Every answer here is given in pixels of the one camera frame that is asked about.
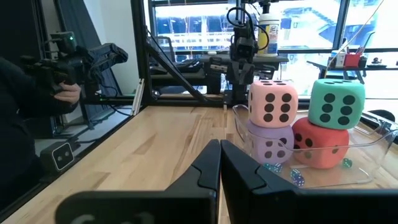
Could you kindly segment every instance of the clear plastic bin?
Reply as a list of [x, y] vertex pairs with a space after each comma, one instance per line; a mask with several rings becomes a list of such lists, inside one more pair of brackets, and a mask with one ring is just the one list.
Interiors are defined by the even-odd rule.
[[[242, 150], [250, 156], [253, 155], [252, 140], [261, 138], [264, 141], [278, 141], [278, 139], [266, 139], [250, 133], [246, 128], [248, 120], [248, 108], [245, 105], [236, 105], [233, 107], [235, 116], [235, 125], [238, 134], [243, 141]], [[299, 111], [296, 120], [307, 116], [308, 111]], [[349, 129], [349, 146], [347, 153], [340, 164], [331, 169], [316, 169], [300, 163], [291, 156], [284, 162], [281, 170], [274, 171], [285, 180], [293, 182], [290, 177], [292, 169], [300, 171], [305, 183], [303, 188], [327, 187], [345, 184], [362, 184], [373, 180], [375, 171], [380, 168], [389, 148], [394, 142], [398, 133], [398, 124], [376, 116], [372, 113], [363, 113], [362, 118], [373, 122], [377, 128], [369, 128], [363, 123], [359, 123], [355, 128]], [[335, 147], [311, 148], [311, 151], [333, 150]], [[292, 155], [300, 153], [307, 149], [291, 149]], [[343, 161], [352, 162], [352, 166], [343, 165]]]

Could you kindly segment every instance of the window frame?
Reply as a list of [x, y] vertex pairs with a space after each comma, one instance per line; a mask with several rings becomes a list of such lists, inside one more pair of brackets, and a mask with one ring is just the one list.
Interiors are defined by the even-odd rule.
[[[157, 34], [155, 28], [156, 28], [156, 13], [155, 13], [155, 8], [159, 6], [181, 6], [181, 5], [198, 5], [198, 4], [223, 4], [223, 3], [228, 3], [228, 1], [225, 0], [170, 0], [170, 4], [168, 0], [164, 1], [153, 1], [153, 0], [148, 0], [149, 5], [152, 8], [152, 11], [150, 12], [151, 17], [150, 17], [150, 28], [151, 32], [153, 34]], [[346, 18], [348, 15], [348, 9], [349, 9], [349, 4], [351, 0], [341, 0], [340, 2], [340, 9], [338, 13], [338, 18], [337, 18], [337, 25], [336, 25], [336, 32], [335, 32], [335, 37], [333, 40], [333, 45], [331, 48], [325, 48], [325, 49], [279, 49], [278, 53], [280, 54], [327, 54], [331, 53], [333, 50], [338, 50], [341, 47], [341, 43], [343, 41], [344, 37], [344, 31], [345, 31], [345, 24], [346, 24]], [[245, 6], [245, 4], [241, 3], [241, 0], [237, 0], [237, 3], [240, 4], [241, 6]], [[204, 54], [208, 50], [176, 50], [175, 54], [176, 55], [200, 55]], [[364, 53], [384, 53], [384, 52], [398, 52], [398, 48], [366, 48]]]

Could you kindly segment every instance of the red object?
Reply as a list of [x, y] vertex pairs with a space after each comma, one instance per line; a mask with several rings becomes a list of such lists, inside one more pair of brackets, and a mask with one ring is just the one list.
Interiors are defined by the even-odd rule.
[[294, 152], [296, 160], [318, 169], [329, 169], [339, 164], [345, 157], [349, 144], [347, 130], [327, 129], [301, 118], [293, 125], [295, 136]]
[[360, 54], [346, 54], [346, 59], [344, 61], [344, 67], [345, 68], [358, 68], [360, 59], [361, 59]]

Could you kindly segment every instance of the person's hand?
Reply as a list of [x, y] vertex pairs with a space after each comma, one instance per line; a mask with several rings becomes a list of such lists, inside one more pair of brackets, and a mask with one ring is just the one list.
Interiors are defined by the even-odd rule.
[[63, 88], [63, 91], [56, 94], [54, 96], [55, 99], [60, 101], [69, 102], [71, 104], [77, 103], [80, 99], [80, 86], [77, 84], [74, 85], [66, 85], [61, 83], [60, 86]]

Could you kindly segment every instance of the black metal frame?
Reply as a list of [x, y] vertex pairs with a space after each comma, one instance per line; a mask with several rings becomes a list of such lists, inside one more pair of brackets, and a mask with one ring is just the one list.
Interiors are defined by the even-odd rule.
[[[153, 22], [151, 21], [151, 24], [154, 24], [154, 27], [156, 27], [156, 14], [155, 14], [155, 7], [159, 6], [181, 6], [181, 5], [192, 5], [192, 4], [222, 4], [222, 3], [227, 3], [228, 1], [222, 1], [222, 0], [170, 0], [169, 1], [153, 1], [153, 0], [148, 0], [152, 1], [152, 7], [153, 7], [153, 16], [151, 19], [153, 19]], [[351, 0], [341, 0], [340, 2], [340, 10], [337, 18], [337, 26], [336, 26], [336, 32], [335, 32], [335, 38], [333, 41], [332, 48], [327, 48], [327, 49], [280, 49], [278, 52], [280, 54], [328, 54], [331, 53], [332, 50], [338, 50], [341, 47], [343, 36], [344, 36], [344, 30], [345, 30], [345, 22], [348, 14], [348, 9], [349, 9], [349, 3]], [[176, 55], [202, 55], [205, 54], [207, 50], [179, 50], [175, 51]], [[365, 50], [365, 53], [385, 53], [385, 52], [398, 52], [398, 48], [367, 48]]]

